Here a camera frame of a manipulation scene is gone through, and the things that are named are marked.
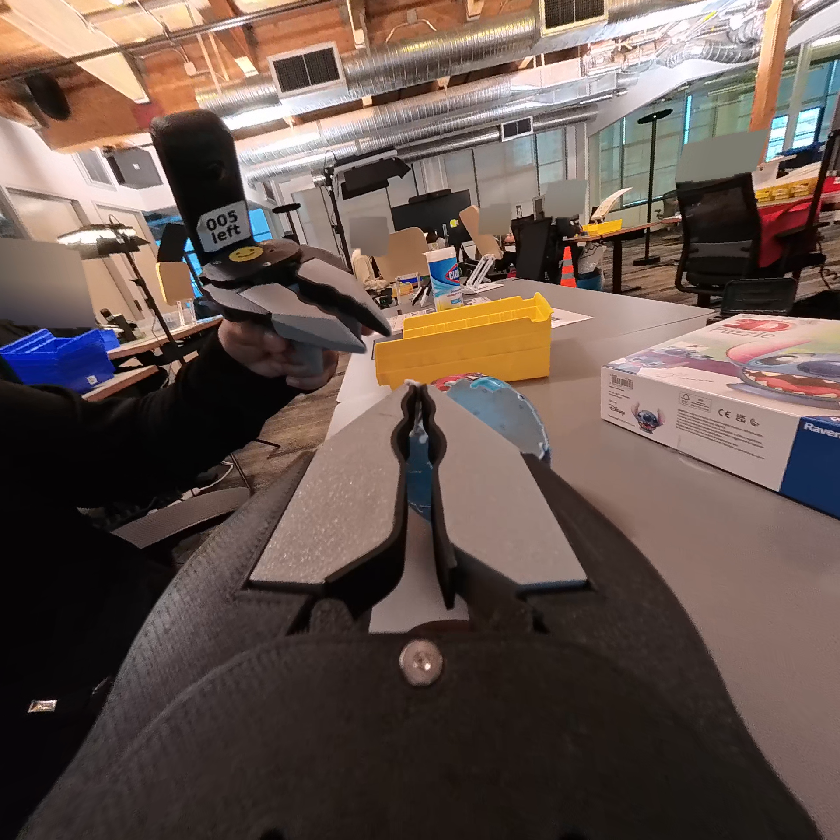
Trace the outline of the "disinfecting wipes canister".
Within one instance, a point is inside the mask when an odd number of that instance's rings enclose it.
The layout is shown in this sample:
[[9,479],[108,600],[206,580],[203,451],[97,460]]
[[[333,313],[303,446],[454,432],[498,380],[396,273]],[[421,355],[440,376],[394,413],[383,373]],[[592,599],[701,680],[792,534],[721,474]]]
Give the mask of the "disinfecting wipes canister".
[[464,305],[456,248],[448,246],[425,253],[429,283],[437,312]]

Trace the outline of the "black softbox light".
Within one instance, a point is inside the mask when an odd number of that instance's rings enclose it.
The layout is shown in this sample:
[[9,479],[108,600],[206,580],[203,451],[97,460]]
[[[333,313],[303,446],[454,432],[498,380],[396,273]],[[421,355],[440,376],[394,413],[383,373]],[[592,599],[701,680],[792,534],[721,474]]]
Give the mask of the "black softbox light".
[[343,158],[337,158],[331,152],[325,155],[321,171],[322,186],[329,196],[332,209],[332,231],[339,239],[341,253],[347,267],[351,267],[351,256],[335,194],[335,177],[342,174],[344,180],[350,182],[349,186],[346,186],[345,182],[341,185],[342,197],[346,200],[386,188],[390,179],[401,179],[410,171],[408,163],[396,156],[394,149],[387,149],[386,152],[388,153],[386,156],[374,154],[369,160],[362,154]]

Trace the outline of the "black floor lamp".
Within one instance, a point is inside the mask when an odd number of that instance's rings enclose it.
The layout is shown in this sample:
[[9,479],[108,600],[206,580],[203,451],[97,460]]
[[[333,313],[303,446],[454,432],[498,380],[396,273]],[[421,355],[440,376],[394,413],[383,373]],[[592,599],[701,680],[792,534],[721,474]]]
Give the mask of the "black floor lamp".
[[650,237],[653,229],[653,203],[655,186],[655,162],[658,136],[658,124],[672,114],[672,108],[664,108],[644,115],[637,121],[638,125],[650,126],[650,143],[648,156],[647,173],[647,202],[646,202],[646,227],[644,230],[644,253],[633,261],[634,266],[648,267],[659,262],[659,257],[650,255]]

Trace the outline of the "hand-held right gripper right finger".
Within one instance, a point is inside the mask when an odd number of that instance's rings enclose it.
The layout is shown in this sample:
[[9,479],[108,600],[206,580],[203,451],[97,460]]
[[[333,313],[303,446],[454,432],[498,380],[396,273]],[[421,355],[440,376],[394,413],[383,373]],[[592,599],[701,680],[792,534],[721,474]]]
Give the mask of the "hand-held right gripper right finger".
[[432,385],[420,387],[420,405],[447,608],[457,597],[492,608],[585,587],[587,575],[520,448]]

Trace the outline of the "wooden pillar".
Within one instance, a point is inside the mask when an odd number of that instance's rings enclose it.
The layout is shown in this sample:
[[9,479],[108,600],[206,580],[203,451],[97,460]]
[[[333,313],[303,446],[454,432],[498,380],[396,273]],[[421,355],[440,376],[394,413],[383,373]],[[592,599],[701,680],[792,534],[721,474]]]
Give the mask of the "wooden pillar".
[[778,101],[787,39],[794,10],[795,1],[772,1],[764,17],[749,122],[750,132],[764,134],[763,147],[759,153],[759,165],[764,163],[767,153],[770,127]]

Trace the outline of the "blue puzzle ball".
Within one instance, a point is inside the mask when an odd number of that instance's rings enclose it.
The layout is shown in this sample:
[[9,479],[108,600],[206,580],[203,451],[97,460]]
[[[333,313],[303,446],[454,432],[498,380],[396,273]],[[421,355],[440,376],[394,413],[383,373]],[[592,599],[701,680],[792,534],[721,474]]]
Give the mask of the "blue puzzle ball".
[[[434,382],[474,417],[494,429],[526,455],[549,466],[552,450],[546,427],[530,400],[510,384],[486,374],[458,374]],[[419,473],[407,470],[407,502],[426,522],[432,518],[432,466]]]

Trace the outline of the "person's left hand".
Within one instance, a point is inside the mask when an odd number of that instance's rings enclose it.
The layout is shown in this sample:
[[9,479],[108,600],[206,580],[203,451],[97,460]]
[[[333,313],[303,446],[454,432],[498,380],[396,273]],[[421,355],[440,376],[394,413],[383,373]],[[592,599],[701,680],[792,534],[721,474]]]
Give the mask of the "person's left hand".
[[333,350],[321,351],[321,370],[303,360],[297,346],[281,338],[271,327],[253,321],[220,322],[217,336],[225,352],[249,371],[269,379],[281,378],[299,392],[315,392],[334,377],[340,357]]

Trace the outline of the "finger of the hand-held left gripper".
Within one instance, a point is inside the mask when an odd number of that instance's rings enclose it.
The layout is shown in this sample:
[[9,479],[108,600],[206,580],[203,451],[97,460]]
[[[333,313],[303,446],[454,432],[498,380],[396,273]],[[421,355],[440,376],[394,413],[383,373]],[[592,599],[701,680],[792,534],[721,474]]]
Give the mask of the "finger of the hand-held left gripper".
[[366,351],[363,336],[346,327],[337,317],[301,299],[296,280],[285,285],[268,282],[236,283],[236,315],[271,327],[281,338],[297,347],[335,350],[349,354]]
[[392,336],[388,318],[355,276],[321,259],[308,259],[297,269],[298,295],[337,317],[362,335]]

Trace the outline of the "red cloth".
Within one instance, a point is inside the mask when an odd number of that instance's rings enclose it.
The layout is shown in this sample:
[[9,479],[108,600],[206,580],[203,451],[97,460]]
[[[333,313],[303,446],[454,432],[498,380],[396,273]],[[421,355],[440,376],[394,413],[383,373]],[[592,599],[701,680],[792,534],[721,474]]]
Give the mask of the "red cloth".
[[[804,179],[815,178],[817,181],[816,166],[806,166],[802,171],[777,178],[774,181],[755,186],[756,190],[769,187],[773,183],[796,182]],[[812,204],[812,196],[796,199],[789,202],[777,202],[770,204],[758,204],[759,218],[761,222],[761,238],[759,247],[758,266],[762,270],[776,264],[783,255],[783,245],[787,241],[782,234],[802,228],[809,217]]]

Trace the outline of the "silver ventilation duct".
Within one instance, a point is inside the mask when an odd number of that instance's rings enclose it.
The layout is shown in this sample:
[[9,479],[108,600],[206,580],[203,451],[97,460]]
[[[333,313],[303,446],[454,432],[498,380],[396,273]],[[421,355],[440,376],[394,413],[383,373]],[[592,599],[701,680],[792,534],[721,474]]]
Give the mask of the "silver ventilation duct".
[[279,94],[272,76],[266,73],[231,82],[220,91],[199,90],[196,103],[224,119],[270,109],[267,121],[273,122],[502,64],[519,53],[528,54],[538,36],[534,12],[489,17],[369,50],[340,55],[331,49],[341,79],[321,86]]
[[242,178],[248,185],[270,179],[284,179],[296,175],[321,173],[324,168],[338,165],[349,158],[366,159],[375,154],[399,149],[414,142],[434,140],[452,133],[472,130],[509,122],[517,118],[531,116],[537,112],[555,109],[576,109],[602,96],[591,95],[568,101],[541,101],[523,99],[498,105],[495,108],[483,108],[458,115],[448,115],[436,120],[414,122],[399,128],[392,128],[380,133],[367,133],[357,140],[333,143],[325,148],[292,157],[271,159],[244,168]]

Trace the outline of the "studio light on tripod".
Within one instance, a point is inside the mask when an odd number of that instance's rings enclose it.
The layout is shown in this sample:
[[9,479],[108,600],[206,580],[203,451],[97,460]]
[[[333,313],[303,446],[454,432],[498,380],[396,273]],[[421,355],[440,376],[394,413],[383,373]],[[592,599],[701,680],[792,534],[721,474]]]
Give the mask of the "studio light on tripod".
[[181,345],[172,336],[172,331],[165,322],[165,318],[154,299],[152,292],[141,276],[133,254],[138,253],[140,248],[148,245],[149,242],[137,234],[133,226],[122,224],[111,218],[108,224],[90,224],[80,227],[77,230],[61,234],[57,242],[76,250],[81,259],[99,259],[113,255],[123,255],[129,261],[129,267],[133,272],[133,281],[140,286],[143,299],[160,323],[170,350],[176,359],[182,364],[185,362]]

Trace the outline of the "wooden sign board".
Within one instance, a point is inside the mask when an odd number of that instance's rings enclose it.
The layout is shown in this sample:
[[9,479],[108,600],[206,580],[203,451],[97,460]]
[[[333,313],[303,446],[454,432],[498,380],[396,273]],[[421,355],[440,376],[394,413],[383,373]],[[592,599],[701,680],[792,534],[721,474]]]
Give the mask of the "wooden sign board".
[[167,305],[176,306],[195,299],[193,276],[186,262],[183,260],[159,261],[155,264],[155,269],[161,293]]
[[376,257],[376,263],[389,283],[408,275],[427,277],[428,250],[424,232],[419,227],[406,227],[388,235],[388,250],[384,256]]
[[480,210],[478,206],[475,204],[469,205],[460,211],[459,218],[469,234],[469,239],[476,247],[476,259],[489,256],[495,261],[499,261],[503,256],[503,251],[496,236],[493,234],[482,234],[479,231]]

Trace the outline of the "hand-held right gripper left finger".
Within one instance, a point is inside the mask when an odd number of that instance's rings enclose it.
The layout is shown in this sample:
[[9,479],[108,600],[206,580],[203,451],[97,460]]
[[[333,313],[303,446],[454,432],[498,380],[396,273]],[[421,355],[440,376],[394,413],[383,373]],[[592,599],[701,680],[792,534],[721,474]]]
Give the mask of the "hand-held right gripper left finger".
[[248,584],[334,599],[363,614],[404,570],[408,439],[418,385],[402,385],[313,456]]

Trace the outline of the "black office chair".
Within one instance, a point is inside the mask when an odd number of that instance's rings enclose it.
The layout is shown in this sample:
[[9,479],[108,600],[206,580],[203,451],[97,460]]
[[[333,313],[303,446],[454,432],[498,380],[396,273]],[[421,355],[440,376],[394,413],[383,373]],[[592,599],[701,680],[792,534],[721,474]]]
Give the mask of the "black office chair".
[[696,298],[699,307],[722,301],[734,281],[799,279],[810,268],[822,267],[818,248],[822,199],[812,198],[803,227],[782,237],[782,258],[774,265],[758,266],[762,233],[751,174],[707,182],[677,185],[683,245],[675,287]]

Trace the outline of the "white and blue puzzle box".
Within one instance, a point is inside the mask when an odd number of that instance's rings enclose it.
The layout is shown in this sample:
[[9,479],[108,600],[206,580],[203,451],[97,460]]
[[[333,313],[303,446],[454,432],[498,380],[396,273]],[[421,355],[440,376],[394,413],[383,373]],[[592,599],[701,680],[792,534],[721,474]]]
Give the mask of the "white and blue puzzle box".
[[744,313],[602,367],[601,416],[839,518],[839,323]]

